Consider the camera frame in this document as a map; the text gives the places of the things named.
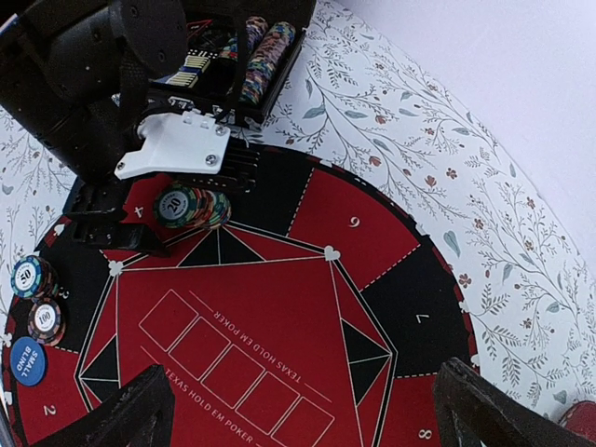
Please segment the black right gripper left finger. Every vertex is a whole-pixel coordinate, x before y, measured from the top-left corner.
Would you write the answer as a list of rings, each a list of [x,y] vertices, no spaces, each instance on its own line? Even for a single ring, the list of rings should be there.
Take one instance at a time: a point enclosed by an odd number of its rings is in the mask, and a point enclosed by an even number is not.
[[[170,446],[175,396],[165,368],[147,367],[98,408],[37,446]]]

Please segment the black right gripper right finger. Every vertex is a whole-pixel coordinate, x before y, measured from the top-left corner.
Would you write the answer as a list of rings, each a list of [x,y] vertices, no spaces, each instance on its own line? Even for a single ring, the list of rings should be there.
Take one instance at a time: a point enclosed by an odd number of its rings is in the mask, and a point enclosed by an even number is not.
[[[594,439],[524,407],[458,358],[442,363],[433,386],[442,446],[593,446]]]

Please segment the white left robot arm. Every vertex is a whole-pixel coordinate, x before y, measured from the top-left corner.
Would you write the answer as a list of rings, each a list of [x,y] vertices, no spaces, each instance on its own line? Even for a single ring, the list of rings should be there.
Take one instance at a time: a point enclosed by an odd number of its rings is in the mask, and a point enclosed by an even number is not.
[[[115,172],[140,147],[150,84],[186,50],[179,1],[2,3],[1,105],[74,173],[64,213],[77,242],[166,254],[148,225],[126,222],[132,181]]]

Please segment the poker chip stack teal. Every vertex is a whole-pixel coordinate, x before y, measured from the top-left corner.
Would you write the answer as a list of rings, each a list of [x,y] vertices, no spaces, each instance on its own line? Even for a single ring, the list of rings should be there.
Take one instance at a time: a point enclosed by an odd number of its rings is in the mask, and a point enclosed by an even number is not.
[[[13,293],[21,299],[38,300],[58,294],[58,274],[51,264],[37,255],[18,260],[10,278]]]

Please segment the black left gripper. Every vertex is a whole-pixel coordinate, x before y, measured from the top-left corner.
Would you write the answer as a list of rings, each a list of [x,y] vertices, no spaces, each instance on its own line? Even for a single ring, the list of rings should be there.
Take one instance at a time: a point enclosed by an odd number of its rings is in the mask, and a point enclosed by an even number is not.
[[[107,250],[167,257],[168,249],[147,224],[122,223],[128,216],[124,205],[132,185],[132,180],[116,177],[102,184],[77,177],[62,211],[74,223],[73,240]]]

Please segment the blue small blind button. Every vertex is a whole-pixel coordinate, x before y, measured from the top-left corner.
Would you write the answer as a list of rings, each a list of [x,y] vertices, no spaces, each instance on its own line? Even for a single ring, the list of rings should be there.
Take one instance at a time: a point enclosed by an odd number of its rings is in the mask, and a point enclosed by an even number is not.
[[[46,374],[45,350],[32,337],[23,336],[10,350],[9,365],[18,383],[27,387],[37,386]]]

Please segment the poker chip stack twenty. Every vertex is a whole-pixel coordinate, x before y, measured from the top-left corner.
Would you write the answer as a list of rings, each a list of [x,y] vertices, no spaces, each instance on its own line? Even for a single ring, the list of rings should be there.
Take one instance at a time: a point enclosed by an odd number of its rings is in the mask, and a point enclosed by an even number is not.
[[[222,192],[172,183],[156,197],[153,206],[156,220],[169,229],[216,229],[231,215],[230,200]]]

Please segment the poker chip stack red top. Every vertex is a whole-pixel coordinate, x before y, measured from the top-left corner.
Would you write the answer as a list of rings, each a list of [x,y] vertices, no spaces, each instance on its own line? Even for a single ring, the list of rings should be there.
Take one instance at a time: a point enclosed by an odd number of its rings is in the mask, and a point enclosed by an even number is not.
[[[57,345],[65,334],[65,328],[65,318],[54,300],[42,298],[34,303],[28,315],[27,330],[38,344]]]

